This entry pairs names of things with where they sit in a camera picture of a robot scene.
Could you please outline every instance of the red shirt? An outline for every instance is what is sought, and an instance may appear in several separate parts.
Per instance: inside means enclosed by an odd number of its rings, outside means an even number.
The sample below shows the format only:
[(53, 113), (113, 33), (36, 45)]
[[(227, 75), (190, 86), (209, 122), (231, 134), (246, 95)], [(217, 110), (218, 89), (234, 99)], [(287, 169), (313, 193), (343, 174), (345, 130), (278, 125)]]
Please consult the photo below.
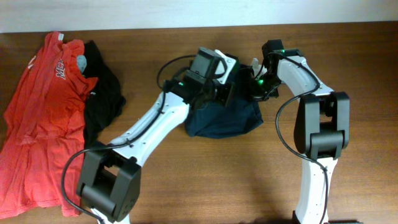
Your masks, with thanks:
[[(0, 218), (34, 207), (62, 205), (65, 216), (78, 211), (62, 198), (62, 169), (84, 148), (85, 100), (97, 78), (84, 78), (76, 58), (81, 40), (67, 44), (53, 32), (29, 62), (4, 113), (8, 130), (0, 153)], [(83, 156), (70, 165), (65, 179), (69, 198), (79, 204), (76, 186)]]

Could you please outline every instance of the white wall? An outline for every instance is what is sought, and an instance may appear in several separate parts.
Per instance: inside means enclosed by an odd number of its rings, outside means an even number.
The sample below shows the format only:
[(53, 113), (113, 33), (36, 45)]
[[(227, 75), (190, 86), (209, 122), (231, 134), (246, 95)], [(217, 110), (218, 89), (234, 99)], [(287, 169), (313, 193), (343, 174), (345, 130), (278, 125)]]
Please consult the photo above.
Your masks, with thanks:
[(0, 0), (0, 32), (398, 20), (398, 0)]

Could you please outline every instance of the robotic arm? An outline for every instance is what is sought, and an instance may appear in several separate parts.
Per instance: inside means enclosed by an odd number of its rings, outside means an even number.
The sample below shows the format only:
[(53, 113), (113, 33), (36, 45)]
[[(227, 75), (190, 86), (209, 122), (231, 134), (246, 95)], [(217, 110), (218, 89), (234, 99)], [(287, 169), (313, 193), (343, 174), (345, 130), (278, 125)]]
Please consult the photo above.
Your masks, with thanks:
[[(295, 96), (300, 96), (295, 145), (299, 153), (318, 161), (328, 171), (326, 181), (326, 175), (318, 165), (303, 160), (301, 194), (294, 211), (294, 223), (327, 222), (326, 211), (322, 218), (326, 208), (326, 183), (330, 183), (337, 158), (348, 144), (348, 96), (335, 93), (315, 75), (309, 75), (301, 67), (312, 72), (301, 52), (285, 50), (280, 40), (268, 41), (262, 51), (267, 72), (264, 73), (262, 67), (259, 69), (261, 76), (253, 80), (251, 99), (266, 101), (270, 96), (277, 96), (277, 87), (282, 82)], [(227, 79), (235, 65), (233, 57), (219, 50), (200, 48), (184, 78), (174, 77), (166, 81), (152, 108), (133, 127), (110, 142), (110, 146), (125, 142), (128, 145), (86, 153), (77, 194), (93, 213), (106, 223), (129, 223), (129, 212), (139, 196), (141, 167), (147, 158), (174, 127), (185, 121), (190, 110), (199, 108), (206, 101), (228, 104), (234, 85)], [(317, 86), (311, 95), (303, 95)], [(332, 121), (320, 123), (321, 113), (331, 116)], [(105, 169), (111, 166), (119, 167), (117, 176)]]

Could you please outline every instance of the wooden table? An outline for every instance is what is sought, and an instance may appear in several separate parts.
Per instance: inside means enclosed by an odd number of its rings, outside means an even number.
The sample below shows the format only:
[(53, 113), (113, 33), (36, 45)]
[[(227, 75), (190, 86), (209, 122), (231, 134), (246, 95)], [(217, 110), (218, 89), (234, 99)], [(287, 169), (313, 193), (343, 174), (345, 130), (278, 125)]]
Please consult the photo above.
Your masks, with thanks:
[[(0, 112), (22, 71), (43, 45), (45, 33), (0, 34)], [(158, 69), (200, 46), (237, 55), (250, 64), (261, 46), (282, 39), (304, 52), (311, 69), (351, 98), (351, 133), (331, 182), (331, 220), (398, 223), (398, 22), (141, 29), (65, 32), (65, 39), (95, 40), (120, 79), (127, 105), (106, 128), (108, 142), (131, 127), (154, 103)], [(171, 74), (169, 69), (164, 77)], [(281, 144), (274, 119), (292, 94), (260, 103), (264, 124), (229, 139), (190, 138), (174, 129), (142, 171), (133, 223), (257, 223), (290, 219), (299, 200), (301, 161)], [(282, 114), (282, 134), (293, 144), (297, 102)], [(1, 142), (6, 124), (0, 122)], [(59, 207), (36, 208), (0, 223), (95, 223), (65, 218)]]

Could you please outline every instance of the black garment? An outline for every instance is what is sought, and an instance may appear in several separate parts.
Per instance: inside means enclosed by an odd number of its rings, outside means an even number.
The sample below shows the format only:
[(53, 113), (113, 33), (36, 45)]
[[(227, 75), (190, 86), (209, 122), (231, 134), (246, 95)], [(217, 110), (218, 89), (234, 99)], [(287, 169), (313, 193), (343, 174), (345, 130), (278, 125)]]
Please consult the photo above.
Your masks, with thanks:
[(122, 112), (126, 99), (121, 95), (118, 78), (105, 65), (94, 41), (85, 44), (86, 78), (98, 77), (98, 82), (86, 100), (84, 130), (85, 147), (96, 141), (98, 133), (109, 126)]
[(185, 130), (189, 136), (233, 137), (246, 134), (263, 123), (258, 103), (247, 100), (251, 72), (246, 67), (242, 65), (237, 73), (231, 73), (228, 77), (236, 86), (229, 106), (210, 102), (188, 115)]

